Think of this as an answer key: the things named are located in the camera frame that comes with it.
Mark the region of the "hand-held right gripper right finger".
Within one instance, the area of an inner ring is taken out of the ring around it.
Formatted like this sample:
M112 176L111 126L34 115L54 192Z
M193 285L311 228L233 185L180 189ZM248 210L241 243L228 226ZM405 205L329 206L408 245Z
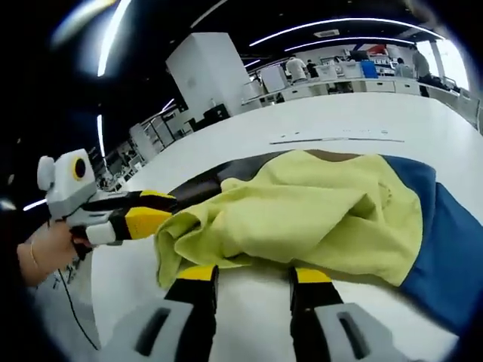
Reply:
M315 269L292 267L291 337L297 361L377 361L377 322L363 308L343 302L331 279Z

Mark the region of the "person's left hand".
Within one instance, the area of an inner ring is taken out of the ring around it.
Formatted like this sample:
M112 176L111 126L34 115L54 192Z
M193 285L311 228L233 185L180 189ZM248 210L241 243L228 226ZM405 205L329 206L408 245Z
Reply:
M91 247L84 238L74 236L64 221L44 224L31 237L31 256L35 260L34 285L57 269L66 267L77 256L76 245Z

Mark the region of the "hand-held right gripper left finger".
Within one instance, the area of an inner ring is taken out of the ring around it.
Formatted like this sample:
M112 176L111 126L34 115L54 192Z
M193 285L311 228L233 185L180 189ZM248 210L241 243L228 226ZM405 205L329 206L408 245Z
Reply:
M142 327L134 350L151 361L209 360L217 322L216 265L183 270Z

